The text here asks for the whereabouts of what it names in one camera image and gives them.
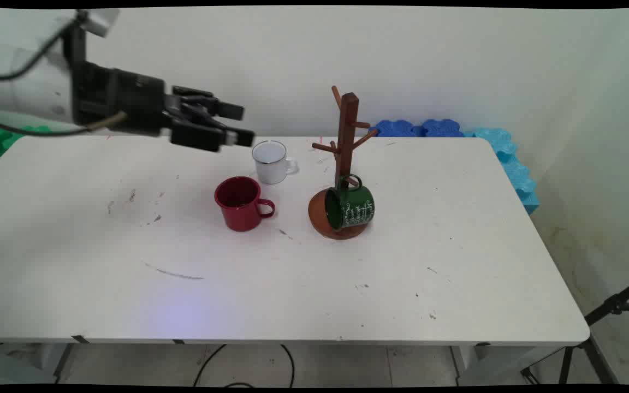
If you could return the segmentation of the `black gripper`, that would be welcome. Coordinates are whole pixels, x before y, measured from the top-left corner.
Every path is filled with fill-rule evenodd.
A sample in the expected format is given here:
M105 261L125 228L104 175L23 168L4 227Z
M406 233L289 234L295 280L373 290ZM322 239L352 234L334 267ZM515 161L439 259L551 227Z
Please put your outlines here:
M215 97L212 92L172 86L175 107L183 114L209 115L242 121L245 109ZM111 129L157 136L170 128L173 145L208 152L223 146L252 147L255 132L225 125L206 126L186 119L172 118L167 112L167 83L149 75L109 69L88 61L73 65L73 121L85 126L125 114Z

